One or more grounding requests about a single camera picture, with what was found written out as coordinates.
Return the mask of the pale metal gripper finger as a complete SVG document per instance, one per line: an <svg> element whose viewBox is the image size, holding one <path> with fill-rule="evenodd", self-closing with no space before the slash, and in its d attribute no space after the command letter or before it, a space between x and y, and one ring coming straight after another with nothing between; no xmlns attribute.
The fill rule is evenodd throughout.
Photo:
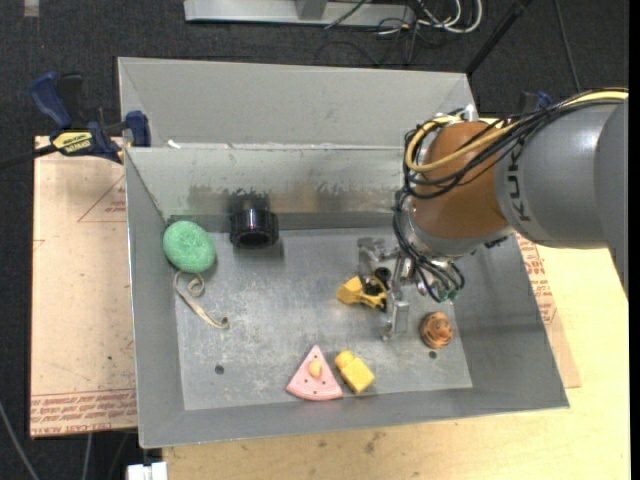
<svg viewBox="0 0 640 480"><path fill-rule="evenodd" d="M399 254L399 247L386 246L382 238L364 237L357 240L358 265L360 269L376 269L379 265L395 259Z"/></svg>
<svg viewBox="0 0 640 480"><path fill-rule="evenodd" d="M382 330L382 339L390 340L404 335L408 331L410 303L407 301L389 301L386 310L386 323Z"/></svg>

